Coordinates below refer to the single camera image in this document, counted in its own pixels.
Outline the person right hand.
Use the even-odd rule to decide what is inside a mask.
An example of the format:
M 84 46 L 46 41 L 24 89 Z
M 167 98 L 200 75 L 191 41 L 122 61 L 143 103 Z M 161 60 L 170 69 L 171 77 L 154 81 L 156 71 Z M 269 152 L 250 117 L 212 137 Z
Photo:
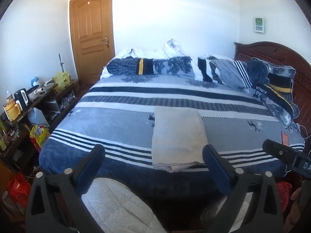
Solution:
M 291 196 L 291 201 L 293 201 L 292 208 L 290 210 L 289 215 L 286 218 L 284 224 L 284 233 L 290 232 L 290 230 L 294 227 L 294 225 L 298 222 L 301 216 L 301 210 L 299 209 L 299 202 L 301 197 L 301 187 L 299 187 Z

